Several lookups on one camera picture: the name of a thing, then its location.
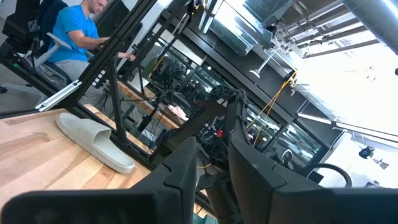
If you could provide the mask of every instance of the ventilation duct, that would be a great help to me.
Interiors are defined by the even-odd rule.
[[[380,42],[398,55],[398,0],[342,0]]]

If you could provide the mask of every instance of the red object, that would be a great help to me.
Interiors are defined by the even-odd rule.
[[[223,137],[223,130],[218,130],[216,136],[217,136],[218,138]]]

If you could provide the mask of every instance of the man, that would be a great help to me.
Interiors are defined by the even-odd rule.
[[[58,13],[53,34],[71,45],[72,49],[59,48],[49,61],[68,74],[72,81],[77,80],[89,64],[87,49],[95,49],[109,39],[109,37],[98,37],[97,28],[90,18],[91,14],[100,13],[107,2],[107,0],[83,0],[80,5],[66,7]],[[135,59],[131,53],[119,53],[118,57]],[[103,90],[91,86],[80,103],[95,105],[103,94]]]

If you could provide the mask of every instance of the black headrest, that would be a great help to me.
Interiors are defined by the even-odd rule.
[[[51,44],[51,38],[47,33],[52,33],[58,13],[64,7],[68,5],[62,0],[43,0],[40,5],[39,24],[42,29],[42,40],[47,47]]]

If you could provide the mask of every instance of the black cushion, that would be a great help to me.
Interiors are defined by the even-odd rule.
[[[43,0],[40,5],[39,24],[42,29],[42,40],[47,49],[51,44],[51,37],[47,33],[52,33],[58,13],[64,7],[68,5],[62,0]]]

